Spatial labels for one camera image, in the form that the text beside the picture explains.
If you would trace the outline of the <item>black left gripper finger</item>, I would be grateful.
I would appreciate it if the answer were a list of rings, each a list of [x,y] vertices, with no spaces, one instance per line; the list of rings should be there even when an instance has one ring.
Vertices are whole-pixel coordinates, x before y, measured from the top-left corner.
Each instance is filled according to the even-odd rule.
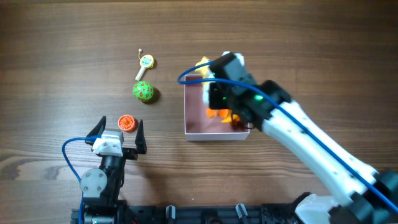
[[[97,138],[100,138],[106,127],[106,116],[103,116],[98,124],[87,134],[85,143],[93,144]]]
[[[146,145],[146,140],[145,140],[145,136],[144,136],[143,120],[139,121],[136,138],[135,138],[134,142],[136,144],[137,154],[147,154],[147,145]]]

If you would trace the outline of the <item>orange dinosaur toy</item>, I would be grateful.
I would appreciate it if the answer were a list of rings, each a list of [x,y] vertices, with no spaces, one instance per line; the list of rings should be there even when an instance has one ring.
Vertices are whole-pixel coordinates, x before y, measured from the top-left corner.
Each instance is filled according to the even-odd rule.
[[[238,115],[233,114],[233,112],[229,109],[222,109],[222,110],[213,110],[213,109],[206,109],[206,116],[208,118],[222,118],[222,123],[238,123],[240,122],[240,117]]]

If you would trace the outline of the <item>orange round plastic toy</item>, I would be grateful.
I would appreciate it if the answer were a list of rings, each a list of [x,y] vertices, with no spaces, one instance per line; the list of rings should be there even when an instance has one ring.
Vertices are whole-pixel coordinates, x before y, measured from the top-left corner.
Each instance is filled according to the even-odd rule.
[[[125,114],[118,119],[118,127],[120,130],[130,133],[136,130],[137,121],[133,116]]]

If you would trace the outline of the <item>green number ball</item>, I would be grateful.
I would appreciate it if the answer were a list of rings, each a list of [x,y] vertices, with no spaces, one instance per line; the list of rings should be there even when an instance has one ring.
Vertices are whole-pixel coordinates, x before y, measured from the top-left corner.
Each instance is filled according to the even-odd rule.
[[[154,96],[154,87],[146,81],[137,82],[133,89],[133,95],[141,102],[147,102]]]

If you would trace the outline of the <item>white duck toy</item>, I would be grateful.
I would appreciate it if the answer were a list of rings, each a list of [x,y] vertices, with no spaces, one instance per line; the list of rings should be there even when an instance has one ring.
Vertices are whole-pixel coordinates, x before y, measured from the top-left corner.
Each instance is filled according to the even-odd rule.
[[[199,66],[202,65],[204,63],[208,63],[210,60],[206,57],[203,56],[202,59],[197,62],[195,65]],[[195,69],[195,72],[200,74],[202,76],[202,78],[206,79],[206,78],[214,78],[214,74],[213,72],[209,69],[209,65],[206,66],[202,66],[200,68]],[[203,82],[202,83],[202,87],[203,87],[203,92],[208,92],[209,91],[209,87],[210,87],[210,83],[209,82]]]

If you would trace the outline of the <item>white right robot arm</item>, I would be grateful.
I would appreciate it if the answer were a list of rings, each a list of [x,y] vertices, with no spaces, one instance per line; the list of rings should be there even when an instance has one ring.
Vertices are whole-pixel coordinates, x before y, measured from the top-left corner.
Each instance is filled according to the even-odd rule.
[[[275,82],[217,79],[209,98],[211,108],[229,109],[283,144],[327,187],[329,196],[309,194],[295,206],[303,223],[387,223],[397,213],[397,173],[380,174],[348,153]]]

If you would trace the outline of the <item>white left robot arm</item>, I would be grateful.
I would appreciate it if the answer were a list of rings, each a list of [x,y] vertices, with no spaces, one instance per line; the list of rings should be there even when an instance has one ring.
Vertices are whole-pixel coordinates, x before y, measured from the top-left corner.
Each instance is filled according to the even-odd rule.
[[[106,129],[106,117],[88,133],[85,143],[101,158],[97,169],[86,171],[80,179],[82,205],[78,223],[137,223],[137,217],[127,202],[119,199],[124,185],[127,161],[136,161],[139,154],[147,153],[143,121],[137,125],[135,147],[124,147],[121,130]]]

